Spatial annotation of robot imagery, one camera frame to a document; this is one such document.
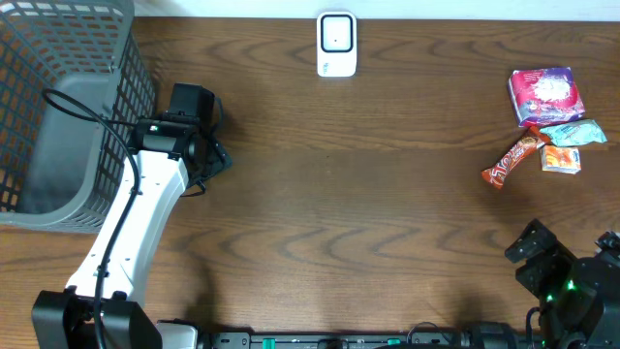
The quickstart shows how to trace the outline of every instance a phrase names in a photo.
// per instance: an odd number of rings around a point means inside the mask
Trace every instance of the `light blue package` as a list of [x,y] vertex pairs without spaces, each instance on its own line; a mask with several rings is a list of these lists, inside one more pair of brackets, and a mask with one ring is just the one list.
[[577,146],[591,142],[607,142],[603,130],[594,120],[581,120],[549,126],[542,128],[541,132],[548,135],[555,146]]

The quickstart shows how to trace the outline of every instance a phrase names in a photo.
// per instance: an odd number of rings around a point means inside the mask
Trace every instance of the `gray plastic basket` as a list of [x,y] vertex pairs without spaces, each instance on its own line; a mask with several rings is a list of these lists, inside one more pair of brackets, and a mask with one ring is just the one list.
[[130,0],[0,0],[0,224],[100,230],[124,154],[99,124],[48,107],[40,93],[56,88],[114,120],[150,116],[155,92],[133,18]]

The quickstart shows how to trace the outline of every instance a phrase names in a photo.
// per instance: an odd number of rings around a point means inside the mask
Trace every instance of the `pink package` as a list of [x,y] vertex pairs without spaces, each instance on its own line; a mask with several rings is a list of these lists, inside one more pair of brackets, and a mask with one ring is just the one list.
[[568,67],[514,71],[508,89],[519,127],[575,121],[585,112]]

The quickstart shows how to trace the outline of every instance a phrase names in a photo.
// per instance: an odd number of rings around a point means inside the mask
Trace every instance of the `wood grain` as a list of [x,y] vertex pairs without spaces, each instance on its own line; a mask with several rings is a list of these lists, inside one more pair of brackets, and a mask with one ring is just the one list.
[[[503,257],[534,217],[578,255],[620,230],[618,24],[361,20],[357,73],[316,74],[313,20],[138,18],[169,102],[222,97],[233,167],[174,208],[149,278],[151,319],[255,331],[400,331],[508,322],[536,300]],[[520,137],[514,69],[571,66],[609,142],[577,175],[537,156],[480,177]],[[30,308],[61,290],[92,236],[0,231],[0,347],[33,347]]]

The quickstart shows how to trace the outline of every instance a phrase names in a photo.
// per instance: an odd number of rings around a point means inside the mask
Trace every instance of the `basket bottom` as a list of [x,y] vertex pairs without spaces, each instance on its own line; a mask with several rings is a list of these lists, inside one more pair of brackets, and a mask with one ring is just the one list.
[[[101,113],[108,82],[105,75],[79,73],[66,76],[54,88]],[[52,98],[70,111],[85,114],[60,99]],[[87,166],[93,154],[97,127],[96,122],[71,117],[50,106],[46,108],[16,212],[48,213],[76,196],[86,176],[94,176],[97,170],[97,166],[94,169]]]

